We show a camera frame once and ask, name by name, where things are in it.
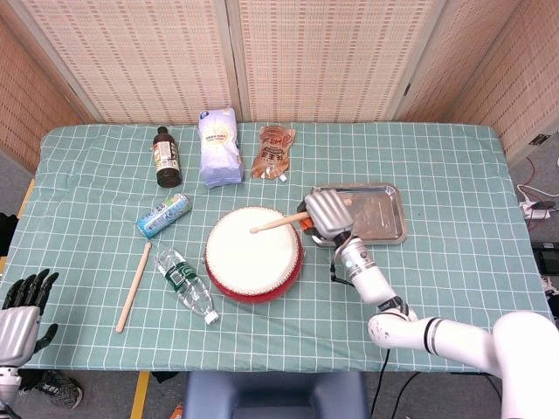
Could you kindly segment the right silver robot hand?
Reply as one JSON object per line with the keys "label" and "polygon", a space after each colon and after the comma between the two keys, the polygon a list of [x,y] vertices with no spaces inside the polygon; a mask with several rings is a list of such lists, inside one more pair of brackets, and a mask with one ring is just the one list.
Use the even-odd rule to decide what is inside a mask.
{"label": "right silver robot hand", "polygon": [[334,189],[323,189],[304,197],[297,212],[307,212],[308,220],[300,221],[302,231],[309,236],[334,241],[340,235],[350,235],[354,220]]}

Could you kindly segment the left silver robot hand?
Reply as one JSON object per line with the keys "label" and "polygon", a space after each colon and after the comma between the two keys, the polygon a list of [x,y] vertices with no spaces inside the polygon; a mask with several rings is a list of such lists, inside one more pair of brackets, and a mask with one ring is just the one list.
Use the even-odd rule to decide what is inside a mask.
{"label": "left silver robot hand", "polygon": [[19,279],[7,291],[1,308],[1,367],[22,367],[54,340],[58,324],[49,325],[43,337],[38,332],[58,277],[44,269]]}

